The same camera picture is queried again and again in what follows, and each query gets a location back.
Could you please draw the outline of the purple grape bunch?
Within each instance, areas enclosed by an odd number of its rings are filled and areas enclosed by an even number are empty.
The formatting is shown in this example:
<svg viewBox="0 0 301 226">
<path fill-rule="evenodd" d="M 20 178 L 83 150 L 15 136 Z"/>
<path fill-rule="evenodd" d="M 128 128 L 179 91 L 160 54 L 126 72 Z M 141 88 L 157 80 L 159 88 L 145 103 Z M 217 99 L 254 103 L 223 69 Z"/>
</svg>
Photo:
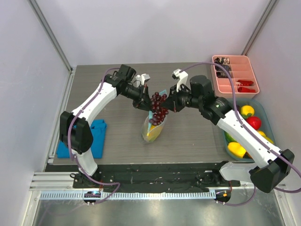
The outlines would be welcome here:
<svg viewBox="0 0 301 226">
<path fill-rule="evenodd" d="M 156 127 L 163 123 L 169 111 L 167 108 L 163 107 L 167 99 L 166 92 L 159 93 L 155 92 L 152 95 L 151 100 L 151 115 L 149 117 L 149 123 Z"/>
</svg>

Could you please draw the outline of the orange green mango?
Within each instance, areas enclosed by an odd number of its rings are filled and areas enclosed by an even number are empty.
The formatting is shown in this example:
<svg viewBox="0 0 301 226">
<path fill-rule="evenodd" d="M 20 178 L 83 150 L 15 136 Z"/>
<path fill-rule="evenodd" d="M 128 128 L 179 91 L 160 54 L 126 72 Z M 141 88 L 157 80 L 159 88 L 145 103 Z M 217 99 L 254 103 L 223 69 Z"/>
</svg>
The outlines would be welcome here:
<svg viewBox="0 0 301 226">
<path fill-rule="evenodd" d="M 146 141 L 147 142 L 153 142 L 160 135 L 161 131 L 162 131 L 161 126 L 151 125 L 149 131 L 146 133 Z"/>
</svg>

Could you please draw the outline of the clear zip top bag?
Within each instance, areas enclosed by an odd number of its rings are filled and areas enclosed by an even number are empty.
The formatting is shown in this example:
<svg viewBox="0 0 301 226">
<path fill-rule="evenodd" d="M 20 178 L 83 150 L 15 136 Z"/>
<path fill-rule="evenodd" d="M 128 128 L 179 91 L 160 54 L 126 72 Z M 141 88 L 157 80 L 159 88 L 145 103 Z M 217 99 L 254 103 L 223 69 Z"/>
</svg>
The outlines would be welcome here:
<svg viewBox="0 0 301 226">
<path fill-rule="evenodd" d="M 155 92 L 151 99 L 151 110 L 142 125 L 141 134 L 145 142 L 153 142 L 160 135 L 169 111 L 162 107 L 167 99 L 167 91 Z"/>
</svg>

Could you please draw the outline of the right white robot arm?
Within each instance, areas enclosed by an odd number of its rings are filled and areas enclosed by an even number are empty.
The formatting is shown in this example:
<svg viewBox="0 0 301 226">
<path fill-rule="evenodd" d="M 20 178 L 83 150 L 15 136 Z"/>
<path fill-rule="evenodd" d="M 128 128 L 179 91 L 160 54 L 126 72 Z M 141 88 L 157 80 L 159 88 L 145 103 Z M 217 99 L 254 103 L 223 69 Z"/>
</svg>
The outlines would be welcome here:
<svg viewBox="0 0 301 226">
<path fill-rule="evenodd" d="M 206 76 L 193 76 L 190 88 L 185 85 L 187 76 L 173 74 L 172 77 L 177 80 L 177 84 L 170 88 L 163 107 L 173 112 L 179 112 L 185 107 L 198 109 L 205 119 L 238 141 L 254 161 L 224 164 L 212 174 L 213 182 L 218 186 L 223 186 L 230 180 L 250 182 L 265 193 L 276 188 L 290 172 L 294 160 L 292 151 L 282 151 L 260 135 L 233 110 L 233 104 L 214 94 Z"/>
</svg>

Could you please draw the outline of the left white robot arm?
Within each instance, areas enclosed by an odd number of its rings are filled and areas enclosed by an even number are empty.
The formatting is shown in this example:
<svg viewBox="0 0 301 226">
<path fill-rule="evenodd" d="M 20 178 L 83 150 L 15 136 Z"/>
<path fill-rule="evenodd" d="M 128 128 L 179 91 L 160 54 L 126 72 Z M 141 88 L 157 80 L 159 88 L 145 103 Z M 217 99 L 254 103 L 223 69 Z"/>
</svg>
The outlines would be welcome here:
<svg viewBox="0 0 301 226">
<path fill-rule="evenodd" d="M 85 174 L 84 183 L 91 188 L 100 182 L 98 166 L 91 151 L 93 136 L 90 126 L 96 116 L 119 95 L 131 99 L 136 109 L 151 110 L 147 86 L 150 76 L 137 75 L 136 70 L 128 65 L 112 71 L 113 74 L 105 72 L 96 90 L 79 107 L 60 115 L 59 139 L 69 149 L 70 158 L 77 160 L 79 171 Z"/>
</svg>

